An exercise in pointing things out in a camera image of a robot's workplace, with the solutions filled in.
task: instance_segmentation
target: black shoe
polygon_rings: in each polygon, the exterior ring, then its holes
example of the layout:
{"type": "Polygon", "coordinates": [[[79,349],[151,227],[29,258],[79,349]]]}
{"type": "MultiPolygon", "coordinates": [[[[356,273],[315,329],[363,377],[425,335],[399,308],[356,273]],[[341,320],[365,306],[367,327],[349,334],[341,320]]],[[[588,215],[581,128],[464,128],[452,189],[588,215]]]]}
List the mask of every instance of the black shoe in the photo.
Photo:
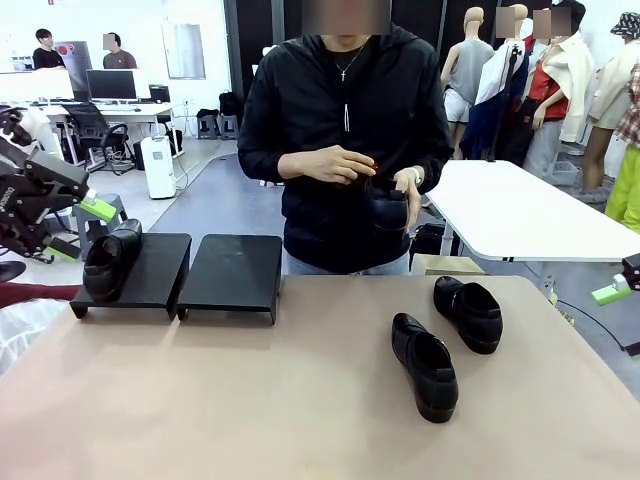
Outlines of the black shoe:
{"type": "Polygon", "coordinates": [[[365,197],[377,230],[404,234],[409,221],[409,202],[407,195],[395,188],[396,182],[373,177],[367,181],[365,197]]]}
{"type": "Polygon", "coordinates": [[[482,355],[496,351],[502,336],[502,314],[500,305],[486,288],[440,277],[433,290],[433,303],[457,327],[471,350],[482,355]]]}
{"type": "Polygon", "coordinates": [[[94,301],[118,299],[140,254],[142,239],[142,225],[131,219],[93,243],[84,264],[82,283],[94,301]]]}
{"type": "Polygon", "coordinates": [[[433,423],[448,422],[458,401],[458,382],[447,347],[406,313],[393,319],[391,344],[409,372],[420,415],[433,423]]]}

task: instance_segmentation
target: hand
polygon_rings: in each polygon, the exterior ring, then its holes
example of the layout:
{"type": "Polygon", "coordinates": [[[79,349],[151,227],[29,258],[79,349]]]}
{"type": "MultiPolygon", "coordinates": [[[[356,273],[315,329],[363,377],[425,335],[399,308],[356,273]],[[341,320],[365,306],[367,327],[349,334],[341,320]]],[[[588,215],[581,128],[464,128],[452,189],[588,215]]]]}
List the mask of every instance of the hand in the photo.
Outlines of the hand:
{"type": "Polygon", "coordinates": [[[283,155],[278,171],[283,178],[306,176],[327,183],[349,185],[358,175],[372,177],[376,174],[372,158],[350,152],[339,145],[314,152],[283,155]]]}
{"type": "Polygon", "coordinates": [[[531,122],[531,128],[533,128],[534,132],[542,126],[546,114],[547,107],[540,105],[536,110],[536,113],[533,114],[533,121],[531,122]]]}
{"type": "Polygon", "coordinates": [[[407,233],[418,221],[420,212],[420,193],[416,186],[416,172],[411,168],[405,168],[395,174],[393,180],[396,182],[396,190],[400,190],[407,195],[409,200],[409,222],[407,223],[407,233]]]}

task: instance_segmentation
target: man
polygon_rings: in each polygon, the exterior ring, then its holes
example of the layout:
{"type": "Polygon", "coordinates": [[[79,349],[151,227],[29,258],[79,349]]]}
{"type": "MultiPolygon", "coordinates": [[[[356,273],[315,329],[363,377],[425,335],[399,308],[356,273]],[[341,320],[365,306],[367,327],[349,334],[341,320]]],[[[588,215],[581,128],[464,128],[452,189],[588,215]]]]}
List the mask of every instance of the man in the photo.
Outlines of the man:
{"type": "Polygon", "coordinates": [[[64,61],[58,52],[53,49],[53,35],[46,28],[36,32],[36,39],[40,46],[33,52],[33,68],[62,70],[64,61]]]}
{"type": "Polygon", "coordinates": [[[125,52],[120,48],[122,46],[122,40],[120,39],[120,35],[113,32],[109,33],[109,35],[113,35],[113,42],[111,42],[111,45],[109,46],[110,48],[108,48],[108,50],[110,50],[111,53],[107,54],[104,57],[104,60],[102,61],[102,66],[106,70],[118,69],[118,68],[124,68],[124,69],[138,68],[138,64],[136,63],[136,59],[133,58],[133,55],[131,55],[129,52],[125,52]]]}
{"type": "Polygon", "coordinates": [[[290,274],[408,273],[409,237],[375,232],[364,180],[393,179],[407,194],[408,231],[453,153],[434,49],[388,13],[367,21],[371,1],[316,2],[319,28],[332,34],[273,49],[247,98],[240,165],[285,182],[290,274]],[[381,25],[387,34],[366,34],[381,25]]]}

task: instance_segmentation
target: floor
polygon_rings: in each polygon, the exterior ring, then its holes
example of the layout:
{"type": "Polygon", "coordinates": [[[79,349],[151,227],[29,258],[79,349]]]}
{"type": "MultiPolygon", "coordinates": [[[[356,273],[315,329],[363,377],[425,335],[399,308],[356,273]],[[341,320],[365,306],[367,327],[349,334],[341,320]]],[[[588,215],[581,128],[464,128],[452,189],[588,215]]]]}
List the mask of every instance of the floor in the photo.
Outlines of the floor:
{"type": "MultiPolygon", "coordinates": [[[[178,183],[191,187],[177,199],[151,201],[147,195],[144,172],[133,171],[122,177],[110,172],[91,175],[90,185],[98,192],[118,193],[129,215],[142,221],[145,230],[156,232],[187,232],[194,239],[192,255],[208,233],[281,235],[284,219],[280,214],[279,187],[266,188],[247,179],[241,172],[235,155],[235,142],[197,141],[185,139],[187,153],[176,162],[178,183]]],[[[421,213],[420,223],[438,222],[421,213]]],[[[17,258],[13,254],[2,260],[17,258]]],[[[522,264],[488,262],[475,259],[489,274],[521,275],[535,279],[522,264]]],[[[18,280],[26,283],[76,284],[81,282],[82,264],[56,259],[53,265],[27,261],[27,271],[18,280]]],[[[556,264],[552,268],[557,278],[556,291],[566,301],[593,315],[606,325],[623,343],[640,341],[637,312],[640,295],[623,299],[606,307],[598,307],[590,292],[607,285],[618,265],[556,264]]],[[[640,400],[640,362],[621,352],[614,341],[592,320],[571,307],[562,306],[576,320],[576,329],[611,369],[640,400]]]]}

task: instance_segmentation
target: black hoodie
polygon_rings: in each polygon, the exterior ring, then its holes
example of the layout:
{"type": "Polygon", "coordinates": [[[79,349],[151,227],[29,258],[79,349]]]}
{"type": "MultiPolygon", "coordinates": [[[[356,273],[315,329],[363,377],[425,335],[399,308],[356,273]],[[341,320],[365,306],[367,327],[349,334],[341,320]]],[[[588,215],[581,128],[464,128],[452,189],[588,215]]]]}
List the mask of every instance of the black hoodie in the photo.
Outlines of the black hoodie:
{"type": "MultiPolygon", "coordinates": [[[[438,184],[453,149],[433,47],[391,25],[390,35],[372,37],[356,62],[343,83],[319,36],[289,40],[269,52],[247,97],[238,142],[248,177],[282,182],[283,154],[340,145],[373,158],[378,175],[389,179],[403,168],[424,167],[421,193],[438,184]]],[[[366,212],[361,184],[288,180],[285,249],[335,273],[383,265],[406,253],[408,237],[380,235],[366,212]]]]}

